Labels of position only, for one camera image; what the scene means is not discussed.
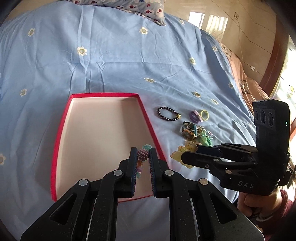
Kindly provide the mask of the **right hand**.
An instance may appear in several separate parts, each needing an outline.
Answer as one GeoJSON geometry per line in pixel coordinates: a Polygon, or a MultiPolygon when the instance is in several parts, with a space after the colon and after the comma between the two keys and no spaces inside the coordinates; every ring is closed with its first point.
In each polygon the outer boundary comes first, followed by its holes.
{"type": "Polygon", "coordinates": [[[279,188],[276,188],[269,196],[260,196],[240,192],[237,208],[247,217],[252,216],[253,208],[255,213],[262,217],[273,215],[281,206],[282,196],[279,188]]]}

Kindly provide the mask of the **maroon right sleeve forearm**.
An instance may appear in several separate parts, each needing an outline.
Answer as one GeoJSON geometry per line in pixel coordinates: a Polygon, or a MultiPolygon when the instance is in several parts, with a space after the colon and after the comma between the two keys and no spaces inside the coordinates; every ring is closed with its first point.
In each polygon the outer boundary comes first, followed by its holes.
{"type": "Polygon", "coordinates": [[[295,201],[289,200],[287,192],[281,190],[280,208],[269,217],[259,215],[256,226],[262,230],[265,240],[295,240],[292,228],[295,228],[295,201]]]}

